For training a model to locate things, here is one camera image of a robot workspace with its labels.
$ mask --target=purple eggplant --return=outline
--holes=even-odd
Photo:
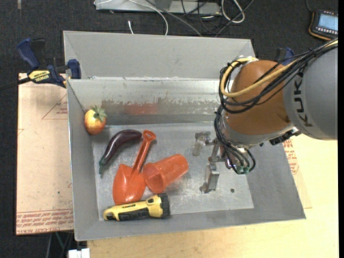
[[[109,141],[104,155],[99,161],[99,174],[102,174],[104,166],[111,160],[116,151],[125,143],[131,140],[140,139],[142,133],[132,129],[118,132]]]

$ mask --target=kuka logo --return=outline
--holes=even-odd
[[[313,125],[308,122],[308,117],[307,117],[307,114],[305,113],[305,109],[304,109],[304,103],[303,103],[303,100],[301,98],[302,97],[301,85],[302,85],[302,81],[303,81],[303,73],[298,72],[297,75],[300,77],[300,80],[299,80],[299,83],[297,83],[297,80],[295,80],[295,82],[294,82],[294,86],[295,86],[294,95],[295,96],[299,95],[299,97],[294,97],[294,102],[299,104],[299,108],[296,109],[296,111],[299,113],[298,116],[303,121],[303,123],[306,127],[313,127]]]

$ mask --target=table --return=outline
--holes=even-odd
[[[91,257],[339,257],[338,143],[300,135],[292,144],[306,220],[88,241]]]

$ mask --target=orange shovel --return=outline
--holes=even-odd
[[[133,167],[120,164],[114,178],[112,195],[116,205],[137,202],[145,192],[146,182],[141,173],[141,167],[145,161],[149,145],[156,138],[156,135],[149,130],[144,130],[142,135],[144,140]]]

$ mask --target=yellow cable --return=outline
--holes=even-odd
[[[331,46],[331,45],[335,45],[338,43],[338,40],[337,41],[334,41],[333,43],[330,43],[328,44],[326,47],[328,46]],[[279,74],[281,74],[282,72],[284,72],[286,69],[289,68],[290,65],[292,65],[295,61],[289,63],[288,65],[282,67],[281,69],[279,70],[276,70],[274,72],[272,72],[271,74],[267,75],[266,77],[264,77],[262,80],[259,80],[258,82],[252,84],[251,86],[249,87],[246,87],[238,92],[226,92],[225,90],[225,81],[227,80],[228,78],[228,75],[232,72],[232,70],[235,68],[236,65],[239,64],[239,62],[247,62],[251,60],[250,58],[243,58],[243,59],[238,59],[236,61],[234,61],[228,68],[227,70],[225,71],[223,77],[222,77],[222,80],[221,80],[221,83],[220,83],[220,89],[221,89],[221,93],[226,96],[226,97],[238,97],[238,96],[241,96],[243,94],[246,94],[247,92],[257,88],[258,86],[264,84],[265,82],[271,80],[272,78],[275,78],[277,77]]]

